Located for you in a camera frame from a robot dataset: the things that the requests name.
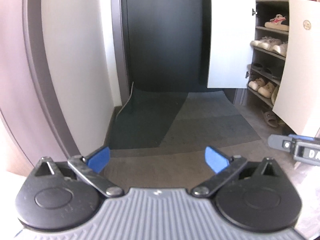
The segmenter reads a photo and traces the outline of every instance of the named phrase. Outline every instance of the shelf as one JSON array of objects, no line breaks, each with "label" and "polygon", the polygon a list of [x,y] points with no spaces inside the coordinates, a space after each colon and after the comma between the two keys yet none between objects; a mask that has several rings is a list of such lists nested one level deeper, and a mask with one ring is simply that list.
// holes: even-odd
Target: shelf
[{"label": "shelf", "polygon": [[259,71],[257,69],[254,69],[254,68],[251,68],[251,70],[256,72],[256,73],[259,73],[261,76],[266,77],[267,79],[271,80],[272,82],[274,82],[274,83],[276,83],[277,85],[280,86],[280,81],[272,78],[272,76],[270,74],[261,72],[261,71]]},{"label": "shelf", "polygon": [[272,28],[256,26],[256,29],[263,30],[263,31],[268,31],[268,32],[274,32],[274,33],[280,33],[280,34],[284,34],[284,35],[289,35],[289,32],[281,31],[281,30],[277,30],[277,29],[272,29]]},{"label": "shelf", "polygon": [[274,8],[289,10],[289,0],[256,0],[258,4],[265,4]]},{"label": "shelf", "polygon": [[267,54],[269,54],[269,55],[272,55],[272,56],[274,56],[274,57],[277,57],[277,58],[282,59],[282,60],[285,61],[285,57],[283,57],[283,56],[281,56],[281,55],[278,55],[278,54],[276,54],[276,53],[273,53],[273,52],[271,52],[271,51],[268,51],[268,50],[265,50],[265,49],[261,49],[261,48],[258,48],[258,47],[253,47],[253,49],[262,51],[262,52],[264,52],[264,53],[267,53]]},{"label": "shelf", "polygon": [[251,93],[255,94],[258,98],[260,98],[263,102],[265,102],[268,106],[270,106],[271,108],[273,108],[273,104],[272,104],[270,98],[265,98],[265,97],[263,97],[263,96],[260,95],[258,92],[254,91],[253,89],[251,89],[251,88],[249,88],[249,87],[247,87],[247,89],[248,89]]}]

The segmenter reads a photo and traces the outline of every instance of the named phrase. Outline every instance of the blue pad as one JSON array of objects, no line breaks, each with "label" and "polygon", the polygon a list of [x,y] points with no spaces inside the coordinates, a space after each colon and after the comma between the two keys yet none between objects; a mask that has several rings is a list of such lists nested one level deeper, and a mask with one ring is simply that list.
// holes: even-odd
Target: blue pad
[{"label": "blue pad", "polygon": [[93,169],[95,173],[100,173],[103,168],[108,164],[110,160],[110,149],[105,147],[98,151],[93,157],[87,161],[87,165],[90,169]]},{"label": "blue pad", "polygon": [[215,173],[219,173],[230,164],[227,158],[223,157],[219,152],[209,146],[205,149],[204,158],[206,163]]}]

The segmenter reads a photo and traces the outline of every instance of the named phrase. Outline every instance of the white wall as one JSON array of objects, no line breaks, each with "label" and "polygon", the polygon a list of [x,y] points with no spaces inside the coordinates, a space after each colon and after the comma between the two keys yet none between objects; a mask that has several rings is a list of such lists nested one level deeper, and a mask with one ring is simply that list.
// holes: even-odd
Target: white wall
[{"label": "white wall", "polygon": [[102,146],[114,106],[121,102],[111,7],[102,7],[103,30],[100,0],[41,0],[52,82],[82,155]]}]

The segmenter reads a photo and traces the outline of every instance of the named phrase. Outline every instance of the white logo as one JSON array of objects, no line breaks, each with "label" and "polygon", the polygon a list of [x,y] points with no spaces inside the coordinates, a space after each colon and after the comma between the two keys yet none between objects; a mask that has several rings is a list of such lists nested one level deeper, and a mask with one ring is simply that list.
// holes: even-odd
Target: white logo
[{"label": "white logo", "polygon": [[153,194],[159,196],[160,194],[162,194],[162,191],[157,189],[157,191],[154,191]]},{"label": "white logo", "polygon": [[[309,152],[309,158],[314,158],[316,155],[316,152],[314,150],[310,150]],[[316,159],[320,160],[320,151],[316,155]]]}]

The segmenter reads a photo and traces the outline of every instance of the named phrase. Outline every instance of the open cabinet door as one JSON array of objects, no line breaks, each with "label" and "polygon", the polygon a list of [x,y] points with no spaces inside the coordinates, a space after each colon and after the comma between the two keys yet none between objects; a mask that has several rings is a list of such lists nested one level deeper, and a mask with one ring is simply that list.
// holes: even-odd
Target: open cabinet door
[{"label": "open cabinet door", "polygon": [[256,0],[211,0],[208,88],[246,88]]}]

